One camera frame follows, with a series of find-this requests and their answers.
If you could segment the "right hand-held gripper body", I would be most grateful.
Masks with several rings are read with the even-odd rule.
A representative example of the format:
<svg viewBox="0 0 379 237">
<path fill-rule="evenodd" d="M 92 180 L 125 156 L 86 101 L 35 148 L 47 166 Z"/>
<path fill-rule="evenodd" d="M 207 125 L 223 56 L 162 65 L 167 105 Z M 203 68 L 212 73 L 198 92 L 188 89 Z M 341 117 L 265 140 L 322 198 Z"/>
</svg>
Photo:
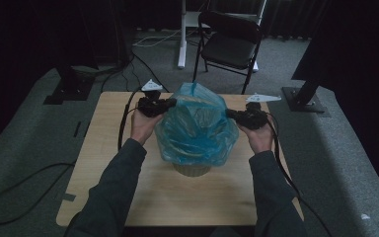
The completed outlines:
<svg viewBox="0 0 379 237">
<path fill-rule="evenodd" d="M 246 110 L 244 111 L 241 125 L 248 129 L 259 129 L 267 122 L 267 114 L 262 110 L 262 103 L 280 101 L 280 96 L 269 96 L 255 93 L 246 99 Z"/>
</svg>

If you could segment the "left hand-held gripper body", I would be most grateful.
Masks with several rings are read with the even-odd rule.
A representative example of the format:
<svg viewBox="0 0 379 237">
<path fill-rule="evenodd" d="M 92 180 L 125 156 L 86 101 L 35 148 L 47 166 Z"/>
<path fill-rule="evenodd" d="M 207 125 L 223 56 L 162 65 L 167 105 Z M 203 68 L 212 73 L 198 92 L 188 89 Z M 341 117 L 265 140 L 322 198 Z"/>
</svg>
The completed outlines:
<svg viewBox="0 0 379 237">
<path fill-rule="evenodd" d="M 137 109 L 149 118 L 158 116 L 161 113 L 159 109 L 159 99 L 162 89 L 163 87 L 161 85 L 150 79 L 141 88 L 144 96 L 139 99 Z"/>
</svg>

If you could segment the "blue plastic bag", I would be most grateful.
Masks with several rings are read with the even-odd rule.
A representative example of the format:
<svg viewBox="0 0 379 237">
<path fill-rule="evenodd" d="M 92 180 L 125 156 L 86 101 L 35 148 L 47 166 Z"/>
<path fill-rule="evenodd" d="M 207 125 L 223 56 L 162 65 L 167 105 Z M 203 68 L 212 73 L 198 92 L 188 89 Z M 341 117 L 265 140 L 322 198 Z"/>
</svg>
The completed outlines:
<svg viewBox="0 0 379 237">
<path fill-rule="evenodd" d="M 177 103 L 155 127 L 161 158 L 178 165 L 222 166 L 239 137 L 218 94 L 198 83 L 184 83 Z"/>
</svg>

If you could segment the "green plastic bin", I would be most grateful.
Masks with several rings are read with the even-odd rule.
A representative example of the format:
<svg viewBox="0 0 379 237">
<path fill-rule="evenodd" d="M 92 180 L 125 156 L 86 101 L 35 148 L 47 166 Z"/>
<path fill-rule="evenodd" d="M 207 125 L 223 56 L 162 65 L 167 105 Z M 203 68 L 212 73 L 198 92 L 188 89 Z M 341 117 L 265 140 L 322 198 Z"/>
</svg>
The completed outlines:
<svg viewBox="0 0 379 237">
<path fill-rule="evenodd" d="M 182 165 L 182 164 L 173 164 L 174 169 L 186 177 L 200 177 L 207 174 L 211 167 L 203 165 Z"/>
</svg>

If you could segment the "person's right hand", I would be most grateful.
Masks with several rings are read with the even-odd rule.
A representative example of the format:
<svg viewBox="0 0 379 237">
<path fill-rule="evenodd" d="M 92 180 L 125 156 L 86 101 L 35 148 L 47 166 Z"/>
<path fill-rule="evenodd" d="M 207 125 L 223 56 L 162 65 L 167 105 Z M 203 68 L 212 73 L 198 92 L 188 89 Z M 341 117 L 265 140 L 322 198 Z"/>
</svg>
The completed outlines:
<svg viewBox="0 0 379 237">
<path fill-rule="evenodd" d="M 255 130 L 248 129 L 240 124 L 238 127 L 247 135 L 250 147 L 255 154 L 272 149 L 273 131 L 268 124 Z"/>
</svg>

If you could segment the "person's left hand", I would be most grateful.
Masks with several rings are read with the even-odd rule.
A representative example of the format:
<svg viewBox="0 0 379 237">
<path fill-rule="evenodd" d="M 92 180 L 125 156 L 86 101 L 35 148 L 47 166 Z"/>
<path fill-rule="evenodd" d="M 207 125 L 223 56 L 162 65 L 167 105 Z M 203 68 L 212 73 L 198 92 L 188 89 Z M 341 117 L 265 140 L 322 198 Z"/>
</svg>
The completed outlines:
<svg viewBox="0 0 379 237">
<path fill-rule="evenodd" d="M 143 145 L 151 136 L 156 124 L 163 118 L 158 115 L 154 118 L 145 116 L 141 111 L 135 110 L 131 117 L 130 137 Z"/>
</svg>

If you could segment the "black metal stand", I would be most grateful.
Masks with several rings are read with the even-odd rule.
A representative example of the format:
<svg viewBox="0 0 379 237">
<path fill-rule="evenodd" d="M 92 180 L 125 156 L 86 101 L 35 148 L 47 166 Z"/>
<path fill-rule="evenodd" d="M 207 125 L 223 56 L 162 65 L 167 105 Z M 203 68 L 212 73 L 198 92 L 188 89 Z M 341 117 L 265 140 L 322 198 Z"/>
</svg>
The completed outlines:
<svg viewBox="0 0 379 237">
<path fill-rule="evenodd" d="M 302 87 L 282 87 L 282 93 L 292 112 L 323 114 L 326 109 L 316 96 L 319 84 L 306 81 Z"/>
<path fill-rule="evenodd" d="M 61 105 L 65 101 L 86 101 L 95 77 L 90 73 L 78 72 L 71 66 L 57 67 L 60 80 L 53 93 L 44 99 L 45 105 Z"/>
</svg>

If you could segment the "black folding chair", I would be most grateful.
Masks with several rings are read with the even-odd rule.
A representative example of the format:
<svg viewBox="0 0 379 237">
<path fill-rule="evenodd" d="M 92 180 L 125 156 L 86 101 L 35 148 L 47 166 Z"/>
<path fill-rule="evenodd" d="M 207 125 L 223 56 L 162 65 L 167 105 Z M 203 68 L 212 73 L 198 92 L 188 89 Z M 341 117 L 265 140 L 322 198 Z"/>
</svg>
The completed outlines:
<svg viewBox="0 0 379 237">
<path fill-rule="evenodd" d="M 244 75 L 242 94 L 246 92 L 257 59 L 263 32 L 253 20 L 214 11 L 201 12 L 197 17 L 200 36 L 192 81 L 196 80 L 198 64 Z"/>
</svg>

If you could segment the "dark pleated curtain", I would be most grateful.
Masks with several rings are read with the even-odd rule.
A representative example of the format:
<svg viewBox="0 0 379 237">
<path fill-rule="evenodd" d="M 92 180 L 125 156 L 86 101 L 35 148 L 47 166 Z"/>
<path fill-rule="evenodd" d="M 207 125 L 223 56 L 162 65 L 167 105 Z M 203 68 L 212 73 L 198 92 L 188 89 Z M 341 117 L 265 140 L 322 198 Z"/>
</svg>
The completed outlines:
<svg viewBox="0 0 379 237">
<path fill-rule="evenodd" d="M 266 37 L 311 39 L 331 0 L 267 0 L 262 27 Z"/>
</svg>

